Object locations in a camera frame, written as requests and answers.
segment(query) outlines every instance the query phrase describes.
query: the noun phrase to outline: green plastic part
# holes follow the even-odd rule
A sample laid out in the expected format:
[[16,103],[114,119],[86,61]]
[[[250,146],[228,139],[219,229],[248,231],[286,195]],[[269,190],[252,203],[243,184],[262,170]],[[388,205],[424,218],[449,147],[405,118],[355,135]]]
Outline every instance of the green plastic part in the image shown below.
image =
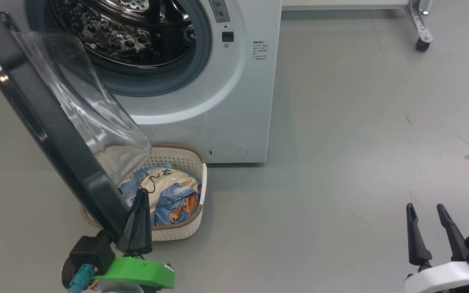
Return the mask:
[[115,258],[104,276],[99,280],[114,280],[153,288],[173,289],[175,272],[156,262],[138,258]]

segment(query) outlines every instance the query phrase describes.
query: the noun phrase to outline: caster wheel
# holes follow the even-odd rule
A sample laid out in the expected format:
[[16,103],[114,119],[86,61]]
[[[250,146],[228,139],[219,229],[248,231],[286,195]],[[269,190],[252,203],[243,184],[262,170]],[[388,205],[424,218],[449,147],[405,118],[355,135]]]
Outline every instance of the caster wheel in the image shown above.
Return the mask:
[[415,49],[418,50],[419,52],[426,52],[428,48],[430,47],[430,43],[425,43],[422,41],[421,38],[417,40],[417,44],[415,44]]

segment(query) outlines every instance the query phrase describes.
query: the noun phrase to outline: basket rim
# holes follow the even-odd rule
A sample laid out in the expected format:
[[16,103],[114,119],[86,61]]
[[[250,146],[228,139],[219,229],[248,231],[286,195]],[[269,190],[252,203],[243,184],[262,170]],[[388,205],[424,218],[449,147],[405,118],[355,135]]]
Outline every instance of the basket rim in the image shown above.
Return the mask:
[[[202,162],[203,169],[206,170],[206,161],[205,161],[204,156],[200,152],[198,152],[198,150],[195,149],[194,147],[191,147],[189,145],[174,144],[174,143],[153,143],[152,146],[153,146],[153,148],[158,148],[158,149],[179,149],[179,150],[190,151],[193,154],[197,155],[197,157],[199,157],[200,161]],[[200,215],[200,213],[202,212],[203,207],[204,207],[203,202],[204,202],[204,196],[205,196],[205,185],[207,183],[207,178],[205,178],[205,180],[204,180],[204,178],[205,178],[205,176],[203,176],[203,178],[202,178],[201,203],[199,205],[197,205],[197,208],[195,209],[195,212],[193,213],[193,215],[191,215],[191,217],[189,217],[189,219],[187,219],[186,221],[183,221],[182,223],[179,223],[179,224],[151,226],[151,231],[171,230],[171,229],[183,228],[184,226],[189,225],[190,223],[192,223],[192,221],[197,219],[197,217]],[[86,211],[86,208],[84,208],[83,205],[81,205],[80,210],[81,210],[81,215],[82,215],[83,219],[88,224],[90,224],[93,227],[100,228],[100,226],[97,224],[97,222],[95,220],[93,220],[88,215],[88,211]]]

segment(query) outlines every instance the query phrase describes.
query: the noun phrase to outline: brown basket rim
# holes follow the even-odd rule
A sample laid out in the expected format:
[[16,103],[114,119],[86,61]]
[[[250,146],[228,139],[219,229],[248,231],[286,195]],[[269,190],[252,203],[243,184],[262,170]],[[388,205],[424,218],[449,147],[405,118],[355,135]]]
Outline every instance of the brown basket rim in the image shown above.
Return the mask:
[[[197,156],[200,158],[200,161],[201,161],[203,164],[206,163],[205,158],[201,155],[201,153],[198,152],[197,149],[195,149],[195,148],[193,148],[193,147],[191,147],[191,146],[189,146],[189,145],[174,144],[174,143],[153,143],[153,148],[180,149],[180,150],[190,151],[190,152],[194,153],[195,155],[197,155]],[[187,226],[187,225],[189,225],[192,221],[194,221],[194,220],[200,215],[200,213],[202,212],[202,209],[203,209],[203,205],[202,205],[202,204],[199,204],[199,205],[197,206],[197,209],[196,209],[195,212],[193,213],[193,215],[191,215],[191,217],[190,217],[189,219],[187,219],[186,221],[183,221],[182,223],[179,223],[179,224],[173,224],[173,225],[151,226],[151,231],[179,229],[179,228],[182,228],[182,227],[184,227],[184,226]],[[94,220],[88,215],[88,212],[86,211],[86,208],[84,208],[83,205],[81,205],[80,210],[81,210],[81,215],[82,215],[83,219],[84,219],[88,224],[90,224],[90,225],[93,226],[93,227],[100,228],[100,226],[97,224],[97,222],[94,221]]]

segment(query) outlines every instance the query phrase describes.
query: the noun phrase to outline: beige fabric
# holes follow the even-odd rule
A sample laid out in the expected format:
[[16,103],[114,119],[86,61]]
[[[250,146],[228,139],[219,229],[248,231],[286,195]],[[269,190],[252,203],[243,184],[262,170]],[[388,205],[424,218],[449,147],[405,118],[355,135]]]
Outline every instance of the beige fabric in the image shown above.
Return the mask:
[[190,187],[199,193],[198,182],[188,174],[168,168],[155,168],[147,172],[142,178],[140,186],[147,189],[149,193],[149,213],[153,213],[157,208],[160,193],[175,183],[180,183],[180,187]]

